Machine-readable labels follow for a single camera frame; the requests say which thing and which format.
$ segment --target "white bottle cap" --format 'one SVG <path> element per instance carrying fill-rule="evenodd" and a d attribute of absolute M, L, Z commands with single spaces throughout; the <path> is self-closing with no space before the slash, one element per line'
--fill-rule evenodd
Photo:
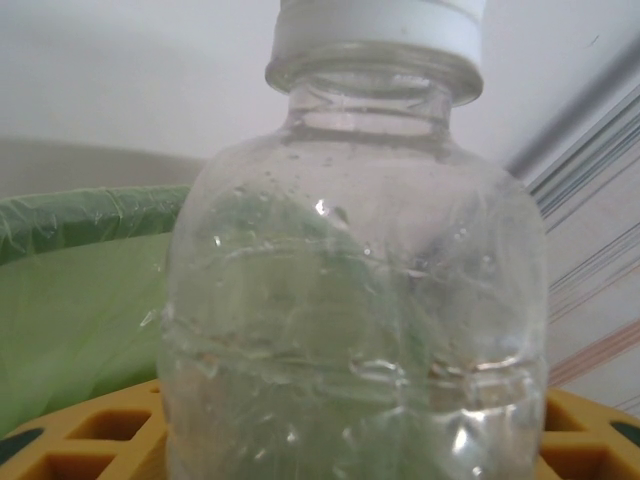
<path fill-rule="evenodd" d="M 356 44 L 427 49 L 466 63 L 480 77 L 481 22 L 486 0 L 281 0 L 270 71 L 312 50 Z"/>

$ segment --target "plastic wrap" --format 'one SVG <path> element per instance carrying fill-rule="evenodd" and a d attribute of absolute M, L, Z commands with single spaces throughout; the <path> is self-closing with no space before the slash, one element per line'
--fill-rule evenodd
<path fill-rule="evenodd" d="M 0 437 L 155 376 L 169 232 L 187 187 L 0 201 Z"/>

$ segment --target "white wall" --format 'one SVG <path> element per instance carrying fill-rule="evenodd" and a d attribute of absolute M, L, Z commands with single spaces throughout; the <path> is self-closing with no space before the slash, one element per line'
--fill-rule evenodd
<path fill-rule="evenodd" d="M 5 0 L 0 136 L 209 157 L 268 131 L 278 3 Z M 636 0 L 488 0 L 485 92 L 456 137 L 531 180 L 640 81 L 638 25 Z"/>

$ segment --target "clear plastic bottle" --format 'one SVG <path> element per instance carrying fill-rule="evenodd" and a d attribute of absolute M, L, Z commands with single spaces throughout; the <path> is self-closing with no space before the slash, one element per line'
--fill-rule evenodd
<path fill-rule="evenodd" d="M 209 164 L 170 250 L 172 480 L 533 478 L 544 230 L 448 131 L 482 9 L 283 1 L 288 118 Z"/>

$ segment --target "striped fabric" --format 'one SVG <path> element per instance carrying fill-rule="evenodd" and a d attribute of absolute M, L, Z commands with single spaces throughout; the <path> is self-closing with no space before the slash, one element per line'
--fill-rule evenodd
<path fill-rule="evenodd" d="M 640 416 L 640 91 L 533 194 L 549 246 L 550 384 Z"/>

